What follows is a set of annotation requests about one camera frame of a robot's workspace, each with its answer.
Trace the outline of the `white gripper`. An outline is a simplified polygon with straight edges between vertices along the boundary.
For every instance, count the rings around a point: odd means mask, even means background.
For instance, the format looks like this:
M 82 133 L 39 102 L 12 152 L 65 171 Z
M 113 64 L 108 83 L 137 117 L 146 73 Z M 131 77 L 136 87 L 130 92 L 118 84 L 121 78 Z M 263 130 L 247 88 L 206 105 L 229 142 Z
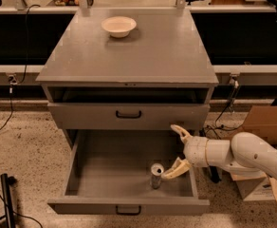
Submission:
M 184 143 L 183 153 L 186 159 L 182 160 L 177 157 L 173 165 L 161 174 L 161 177 L 164 180 L 171 180 L 188 172 L 192 166 L 207 167 L 206 145 L 208 139 L 206 137 L 192 136 L 186 129 L 176 124 L 172 124 L 171 128 Z

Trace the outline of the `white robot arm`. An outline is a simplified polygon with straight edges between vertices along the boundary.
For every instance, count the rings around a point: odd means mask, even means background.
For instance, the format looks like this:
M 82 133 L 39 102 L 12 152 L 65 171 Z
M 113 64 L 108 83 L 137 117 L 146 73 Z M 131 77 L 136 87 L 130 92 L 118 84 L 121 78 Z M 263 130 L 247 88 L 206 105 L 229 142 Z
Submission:
M 208 166 L 246 177 L 264 172 L 277 180 L 277 149 L 252 133 L 239 132 L 231 140 L 212 140 L 193 136 L 176 124 L 171 128 L 184 143 L 185 158 L 176 158 L 172 167 L 161 175 L 165 180 L 174 179 L 191 167 Z

